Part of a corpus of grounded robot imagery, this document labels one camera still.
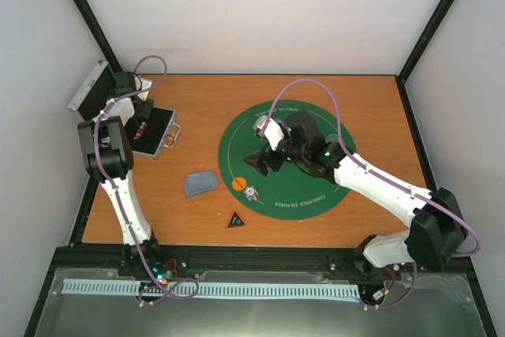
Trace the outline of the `orange small blind button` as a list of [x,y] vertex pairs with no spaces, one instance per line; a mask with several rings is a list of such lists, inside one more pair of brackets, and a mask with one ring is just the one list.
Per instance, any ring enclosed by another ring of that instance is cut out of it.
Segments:
[[233,178],[233,180],[231,182],[231,187],[235,191],[244,192],[245,189],[247,188],[247,186],[248,186],[248,183],[247,183],[246,179],[243,177],[235,177],[235,178]]

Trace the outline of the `white purple poker chip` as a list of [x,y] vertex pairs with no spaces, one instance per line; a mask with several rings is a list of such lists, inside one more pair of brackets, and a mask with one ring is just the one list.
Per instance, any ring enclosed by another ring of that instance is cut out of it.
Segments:
[[258,199],[259,193],[254,186],[247,186],[243,191],[245,198],[249,201],[256,201]]

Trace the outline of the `blue playing card deck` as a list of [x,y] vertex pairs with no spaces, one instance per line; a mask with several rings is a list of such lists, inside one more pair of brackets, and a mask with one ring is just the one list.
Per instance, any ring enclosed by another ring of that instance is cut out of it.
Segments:
[[219,181],[213,170],[206,170],[188,174],[183,186],[186,197],[193,198],[217,188]]

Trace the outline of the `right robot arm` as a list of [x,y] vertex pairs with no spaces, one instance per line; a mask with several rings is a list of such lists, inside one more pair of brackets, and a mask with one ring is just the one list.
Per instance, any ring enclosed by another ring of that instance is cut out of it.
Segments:
[[403,222],[405,231],[371,235],[354,250],[353,265],[362,275],[404,263],[440,272],[465,241],[468,231],[452,192],[423,189],[374,167],[352,152],[340,133],[324,136],[308,112],[285,120],[261,115],[253,130],[267,142],[244,161],[261,175],[293,163],[311,177],[361,194]]

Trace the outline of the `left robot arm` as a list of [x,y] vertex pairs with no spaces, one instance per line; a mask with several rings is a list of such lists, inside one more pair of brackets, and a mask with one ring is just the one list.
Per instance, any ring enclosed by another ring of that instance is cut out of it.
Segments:
[[143,88],[110,97],[98,114],[77,126],[84,168],[107,193],[122,230],[128,265],[145,275],[163,270],[164,256],[133,185],[134,158],[125,126],[137,113]]

